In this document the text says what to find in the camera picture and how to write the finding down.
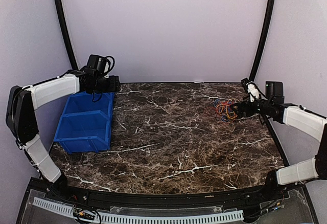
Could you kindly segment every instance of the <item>white wall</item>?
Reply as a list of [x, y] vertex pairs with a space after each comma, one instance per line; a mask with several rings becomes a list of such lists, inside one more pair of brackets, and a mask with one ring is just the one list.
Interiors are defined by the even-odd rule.
[[[69, 60], [54, 0], [0, 0], [0, 223], [15, 223], [31, 176], [37, 176], [18, 150], [5, 115], [10, 88], [64, 73]], [[40, 135], [49, 147], [65, 99], [37, 111]]]
[[[284, 83], [285, 101], [327, 115], [327, 0], [276, 0], [256, 82]], [[319, 144], [273, 124], [291, 164], [313, 157]], [[327, 223], [327, 182], [308, 184], [320, 223]]]
[[122, 82], [239, 82], [267, 0], [63, 0], [79, 66], [116, 58]]

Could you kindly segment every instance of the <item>brown marble surface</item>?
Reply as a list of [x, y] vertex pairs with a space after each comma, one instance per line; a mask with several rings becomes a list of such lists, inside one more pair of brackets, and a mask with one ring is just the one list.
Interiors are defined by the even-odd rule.
[[264, 183], [282, 159], [257, 116], [222, 122], [205, 113], [217, 98], [241, 99], [240, 84], [123, 84], [115, 96], [111, 150], [51, 157], [71, 186], [184, 194]]

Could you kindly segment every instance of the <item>blue plastic container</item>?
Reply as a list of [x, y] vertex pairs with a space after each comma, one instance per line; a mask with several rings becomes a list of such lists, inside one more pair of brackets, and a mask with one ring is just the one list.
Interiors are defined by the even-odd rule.
[[110, 149], [114, 93], [105, 93], [98, 102], [86, 93], [71, 95], [60, 118], [55, 142], [66, 152], [104, 151]]

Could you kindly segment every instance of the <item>white slotted strip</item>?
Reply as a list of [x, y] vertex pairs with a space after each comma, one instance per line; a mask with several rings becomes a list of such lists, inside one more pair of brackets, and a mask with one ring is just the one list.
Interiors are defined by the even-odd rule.
[[[73, 218], [73, 206], [67, 204], [55, 203], [43, 198], [35, 197], [34, 206], [51, 211], [53, 213]], [[184, 217], [146, 217], [146, 216], [127, 216], [103, 213], [98, 211], [102, 223], [117, 223], [117, 224], [220, 224], [229, 223], [231, 221], [243, 220], [243, 210], [232, 211], [220, 214], [184, 216]]]

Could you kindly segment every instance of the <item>stacked blue bin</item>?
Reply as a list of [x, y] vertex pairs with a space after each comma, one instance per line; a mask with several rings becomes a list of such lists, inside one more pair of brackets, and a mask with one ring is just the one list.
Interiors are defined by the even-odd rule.
[[71, 95], [60, 118], [55, 142], [69, 154], [110, 149], [114, 93]]

